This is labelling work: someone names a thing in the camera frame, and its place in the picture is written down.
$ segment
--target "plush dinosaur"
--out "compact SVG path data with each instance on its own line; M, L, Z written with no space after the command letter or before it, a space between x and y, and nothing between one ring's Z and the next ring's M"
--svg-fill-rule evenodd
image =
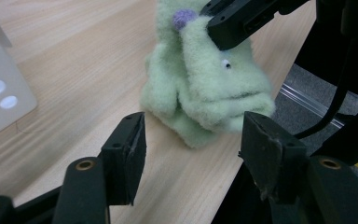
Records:
M158 43L146 58L140 101L190 147L203 147L222 132L240 132L244 111L270 116L275 108L250 41L220 51L208 36L211 18L199 15L207 2L158 2Z

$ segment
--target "wire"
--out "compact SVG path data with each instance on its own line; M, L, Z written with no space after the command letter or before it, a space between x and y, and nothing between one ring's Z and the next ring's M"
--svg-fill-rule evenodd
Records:
M347 50L347 55L345 56L345 62L342 67L341 73L339 75L339 81L337 84L336 93L334 94L333 100L327 112L322 117L322 119L319 120L318 123L316 123L315 125L313 125L312 127L308 128L307 130L301 133L295 134L296 138L298 139L305 138L314 133L319 132L321 129L327 126L331 122L331 120L333 120L334 116L341 108L341 105L344 102L345 96L347 95L348 92L349 77L350 77L350 74L348 72L348 64L350 61L351 53L353 51L354 42L355 40L351 39L351 43Z

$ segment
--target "light wood tabletop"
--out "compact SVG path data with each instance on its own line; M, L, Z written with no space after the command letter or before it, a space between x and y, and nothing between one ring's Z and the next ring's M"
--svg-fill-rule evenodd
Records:
M38 107L0 132L0 194L15 205L62 184L74 160L97 156L126 115L141 111L145 56L156 44L156 0L0 0L8 49ZM315 19L314 2L252 36L278 94ZM145 114L148 145L134 206L115 223L210 223L237 173L241 135L189 149Z

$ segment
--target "gray carpet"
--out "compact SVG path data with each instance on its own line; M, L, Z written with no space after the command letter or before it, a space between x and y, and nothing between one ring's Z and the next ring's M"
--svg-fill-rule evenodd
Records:
M329 107L336 91L335 86L323 81L297 65L292 67L285 83L295 90L304 92L327 107ZM282 94L277 96L276 105L277 111L272 118L292 134L304 131L321 119L308 109L298 105ZM358 113L358 95L348 93L339 112L356 115ZM310 154L318 149L323 141L337 130L337 127L330 124L324 128L324 130L304 138L301 141L308 147L308 154ZM358 175L357 168L353 168L353 171Z

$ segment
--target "purple plush horn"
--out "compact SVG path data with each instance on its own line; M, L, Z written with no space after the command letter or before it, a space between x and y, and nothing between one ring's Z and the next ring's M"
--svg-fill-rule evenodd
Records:
M180 31L189 21L197 18L197 13L191 9L179 9L172 17L172 24L175 30Z

